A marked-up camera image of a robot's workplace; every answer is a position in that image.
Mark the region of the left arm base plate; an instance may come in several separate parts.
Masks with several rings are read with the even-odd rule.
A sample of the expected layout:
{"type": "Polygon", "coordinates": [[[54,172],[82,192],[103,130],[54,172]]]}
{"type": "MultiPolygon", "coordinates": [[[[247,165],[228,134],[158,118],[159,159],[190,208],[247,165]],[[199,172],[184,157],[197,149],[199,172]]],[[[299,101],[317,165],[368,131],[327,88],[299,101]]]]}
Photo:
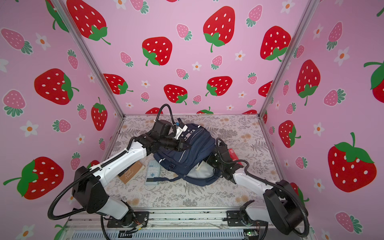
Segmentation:
{"type": "Polygon", "coordinates": [[[110,217],[107,223],[108,228],[145,228],[149,221],[150,212],[134,211],[128,214],[121,220],[110,217]]]}

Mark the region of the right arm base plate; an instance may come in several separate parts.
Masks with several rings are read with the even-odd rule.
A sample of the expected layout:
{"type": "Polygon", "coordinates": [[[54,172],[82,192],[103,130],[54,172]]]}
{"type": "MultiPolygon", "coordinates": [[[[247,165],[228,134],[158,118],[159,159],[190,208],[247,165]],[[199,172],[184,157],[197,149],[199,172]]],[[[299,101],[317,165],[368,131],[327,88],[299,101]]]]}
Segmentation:
{"type": "Polygon", "coordinates": [[[259,227],[266,226],[267,223],[259,220],[251,220],[245,211],[226,211],[223,222],[227,222],[230,227],[259,227]]]}

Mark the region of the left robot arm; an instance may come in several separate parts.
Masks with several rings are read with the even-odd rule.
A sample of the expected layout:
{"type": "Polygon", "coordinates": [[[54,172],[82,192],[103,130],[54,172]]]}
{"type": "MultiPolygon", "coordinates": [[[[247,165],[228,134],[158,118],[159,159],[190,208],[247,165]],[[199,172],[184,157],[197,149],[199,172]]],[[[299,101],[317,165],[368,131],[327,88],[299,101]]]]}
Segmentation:
{"type": "Polygon", "coordinates": [[[124,201],[109,196],[106,186],[123,170],[160,149],[178,152],[189,149],[187,133],[188,126],[182,121],[172,125],[157,120],[149,132],[132,137],[123,151],[89,170],[81,168],[77,171],[75,180],[78,183],[72,189],[73,197],[89,214],[110,216],[124,226],[130,225],[135,218],[134,211],[124,201]]]}

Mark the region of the brown Scroll Marked book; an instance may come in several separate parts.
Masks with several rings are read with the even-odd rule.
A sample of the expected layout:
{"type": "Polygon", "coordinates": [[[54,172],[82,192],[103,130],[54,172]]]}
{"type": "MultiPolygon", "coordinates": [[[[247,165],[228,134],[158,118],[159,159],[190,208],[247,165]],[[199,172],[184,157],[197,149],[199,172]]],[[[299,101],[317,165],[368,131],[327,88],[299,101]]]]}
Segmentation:
{"type": "Polygon", "coordinates": [[[130,182],[140,171],[145,169],[145,165],[143,165],[140,161],[135,162],[122,172],[118,174],[118,178],[124,183],[127,184],[130,182]]]}

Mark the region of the navy blue student backpack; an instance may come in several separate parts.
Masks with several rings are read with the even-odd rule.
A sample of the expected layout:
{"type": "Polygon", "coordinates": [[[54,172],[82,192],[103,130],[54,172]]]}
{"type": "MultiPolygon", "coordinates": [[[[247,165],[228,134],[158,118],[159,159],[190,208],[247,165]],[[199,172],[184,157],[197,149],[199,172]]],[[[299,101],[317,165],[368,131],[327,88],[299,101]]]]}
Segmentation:
{"type": "Polygon", "coordinates": [[[160,148],[154,153],[155,160],[167,171],[177,174],[173,179],[151,177],[146,183],[175,182],[183,179],[186,182],[204,187],[213,184],[221,176],[221,171],[207,163],[216,149],[215,139],[208,130],[196,124],[186,124],[187,130],[180,136],[191,147],[181,152],[160,148]]]}

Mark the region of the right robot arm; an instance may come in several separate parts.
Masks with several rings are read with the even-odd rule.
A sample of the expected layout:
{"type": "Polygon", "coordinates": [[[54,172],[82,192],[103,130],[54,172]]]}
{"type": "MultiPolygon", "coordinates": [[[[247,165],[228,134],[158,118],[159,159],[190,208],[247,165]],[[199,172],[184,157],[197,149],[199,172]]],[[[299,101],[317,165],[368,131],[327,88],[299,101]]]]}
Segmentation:
{"type": "Polygon", "coordinates": [[[301,238],[309,235],[308,211],[289,182],[270,182],[249,172],[246,160],[233,160],[228,146],[216,138],[215,149],[208,158],[208,164],[221,172],[224,179],[243,186],[265,201],[264,209],[251,203],[241,207],[247,220],[272,223],[282,234],[295,233],[301,238]]]}

